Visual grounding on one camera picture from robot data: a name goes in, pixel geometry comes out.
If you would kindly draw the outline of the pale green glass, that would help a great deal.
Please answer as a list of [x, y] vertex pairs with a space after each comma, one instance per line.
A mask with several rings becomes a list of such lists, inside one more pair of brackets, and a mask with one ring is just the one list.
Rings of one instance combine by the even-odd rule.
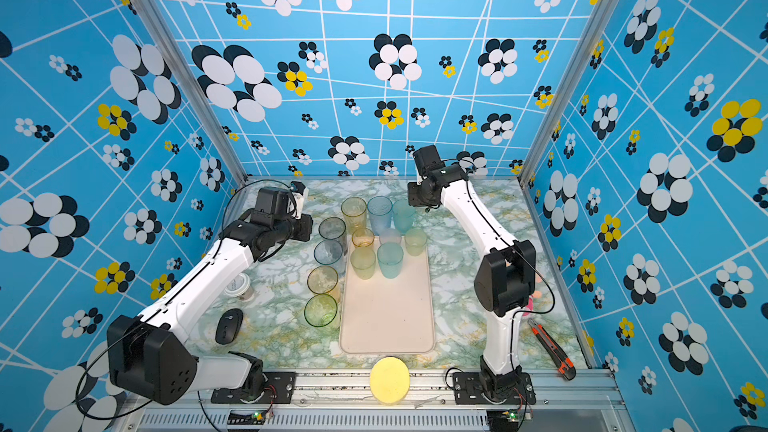
[[421, 228], [411, 228], [404, 235], [406, 252], [410, 256], [418, 256], [425, 251], [428, 236]]
[[371, 246], [356, 248], [350, 256], [350, 262], [361, 280], [369, 280], [375, 274], [377, 257]]

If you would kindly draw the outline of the small clear glass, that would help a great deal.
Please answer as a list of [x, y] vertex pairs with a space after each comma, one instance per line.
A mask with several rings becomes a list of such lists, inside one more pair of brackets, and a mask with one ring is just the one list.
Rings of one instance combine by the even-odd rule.
[[397, 229], [385, 228], [379, 234], [379, 241], [381, 244], [400, 244], [402, 242], [402, 235]]

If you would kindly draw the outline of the tall teal glass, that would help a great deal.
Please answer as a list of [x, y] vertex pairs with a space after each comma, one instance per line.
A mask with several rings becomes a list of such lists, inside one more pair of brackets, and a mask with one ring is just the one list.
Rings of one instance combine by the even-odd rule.
[[399, 243], [383, 243], [377, 249], [377, 260], [382, 275], [395, 279], [402, 270], [404, 251]]

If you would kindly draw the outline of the small amber glass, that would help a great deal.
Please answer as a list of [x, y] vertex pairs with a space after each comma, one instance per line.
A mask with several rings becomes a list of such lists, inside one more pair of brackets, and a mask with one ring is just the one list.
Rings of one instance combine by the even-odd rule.
[[352, 232], [351, 239], [355, 248], [367, 248], [374, 244], [375, 234], [372, 230], [361, 227]]

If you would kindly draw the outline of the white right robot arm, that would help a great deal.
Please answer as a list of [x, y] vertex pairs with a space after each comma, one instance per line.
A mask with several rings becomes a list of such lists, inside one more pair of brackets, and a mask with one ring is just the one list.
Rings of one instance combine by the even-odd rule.
[[517, 394], [523, 404], [531, 404], [533, 386], [522, 371], [517, 346], [521, 320], [535, 290], [535, 247], [515, 238], [493, 217], [459, 165], [419, 166], [418, 179], [408, 184], [408, 201], [413, 207], [447, 208], [479, 254], [474, 291], [486, 311], [479, 372], [483, 393], [495, 403]]

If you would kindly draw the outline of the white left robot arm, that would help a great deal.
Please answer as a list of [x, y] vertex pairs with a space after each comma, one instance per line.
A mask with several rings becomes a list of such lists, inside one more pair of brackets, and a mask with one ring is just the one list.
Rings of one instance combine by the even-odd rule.
[[135, 317], [115, 319], [107, 329], [108, 367], [113, 385], [170, 405], [192, 391], [239, 389], [251, 397], [264, 390], [263, 362], [229, 352], [198, 357], [185, 347], [195, 324], [227, 286], [268, 249], [287, 240], [307, 242], [312, 217], [236, 220], [212, 250], [170, 292]]

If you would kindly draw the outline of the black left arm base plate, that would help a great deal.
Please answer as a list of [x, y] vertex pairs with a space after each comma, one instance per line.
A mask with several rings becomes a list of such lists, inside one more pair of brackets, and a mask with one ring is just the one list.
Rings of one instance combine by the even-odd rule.
[[265, 372], [259, 394], [249, 395], [243, 389], [215, 389], [210, 401], [214, 404], [290, 404], [296, 387], [294, 371]]

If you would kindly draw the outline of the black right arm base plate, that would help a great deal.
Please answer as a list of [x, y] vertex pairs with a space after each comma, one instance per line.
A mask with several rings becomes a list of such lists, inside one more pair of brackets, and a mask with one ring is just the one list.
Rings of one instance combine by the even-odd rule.
[[486, 372], [456, 372], [448, 379], [457, 405], [535, 405], [536, 393], [528, 373], [495, 376]]

